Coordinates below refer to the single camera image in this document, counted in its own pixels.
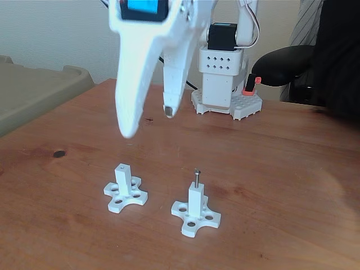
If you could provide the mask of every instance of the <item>chair armrest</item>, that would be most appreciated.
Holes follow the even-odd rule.
[[[300,45],[278,49],[262,56],[252,73],[267,86],[284,86],[311,67],[314,46]]]

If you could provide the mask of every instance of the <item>beige wall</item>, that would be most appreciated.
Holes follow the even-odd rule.
[[[64,65],[90,71],[96,83],[116,78],[119,36],[109,29],[107,9],[99,0],[0,1],[0,55],[29,68],[62,70]],[[299,0],[259,0],[259,43],[248,51],[250,66],[261,55],[288,44],[296,22]],[[214,19],[237,22],[235,0],[219,0]],[[159,62],[154,82],[163,81]],[[201,87],[202,76],[194,55],[189,81]],[[259,85],[263,98],[278,99],[278,89]]]
[[[291,32],[297,21],[299,0],[259,0],[258,20],[261,27],[261,35],[258,44],[246,51],[250,59],[250,68],[254,62],[267,52],[286,47]],[[214,10],[214,22],[237,23],[238,10],[235,1],[219,0]],[[159,64],[154,73],[154,82],[162,82],[162,70]],[[201,87],[202,75],[197,69],[197,52],[194,54],[188,80]],[[261,98],[278,100],[278,87],[257,86]]]

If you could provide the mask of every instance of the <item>plastic tray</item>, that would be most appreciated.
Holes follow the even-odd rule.
[[[91,89],[86,69],[30,69],[0,55],[0,137]]]

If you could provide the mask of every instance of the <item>white pegboard base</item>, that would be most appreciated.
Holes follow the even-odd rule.
[[[221,214],[211,211],[208,208],[208,197],[204,195],[204,204],[202,206],[202,212],[199,218],[192,217],[188,214],[187,202],[174,202],[171,207],[171,214],[180,217],[184,224],[181,227],[181,233],[187,237],[195,237],[196,232],[201,227],[209,226],[213,228],[219,228],[221,221]]]
[[[117,183],[110,182],[106,185],[103,189],[103,193],[112,197],[107,206],[110,212],[119,214],[121,210],[129,204],[144,205],[146,203],[147,192],[139,189],[139,186],[141,185],[141,178],[132,176],[131,185],[131,192],[129,195],[120,195],[119,185]]]
[[[242,94],[231,97],[231,105],[228,110],[221,110],[207,107],[203,104],[201,90],[195,90],[191,93],[191,101],[197,114],[204,114],[207,111],[214,111],[216,113],[231,114],[234,120],[241,120],[251,114],[261,111],[263,100],[257,95],[244,96]]]

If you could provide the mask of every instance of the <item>blue screen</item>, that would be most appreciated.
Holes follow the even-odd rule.
[[[219,26],[230,26],[230,24],[224,24],[222,22],[216,22],[214,25],[219,25]]]
[[[128,9],[157,14],[158,0],[128,0]]]

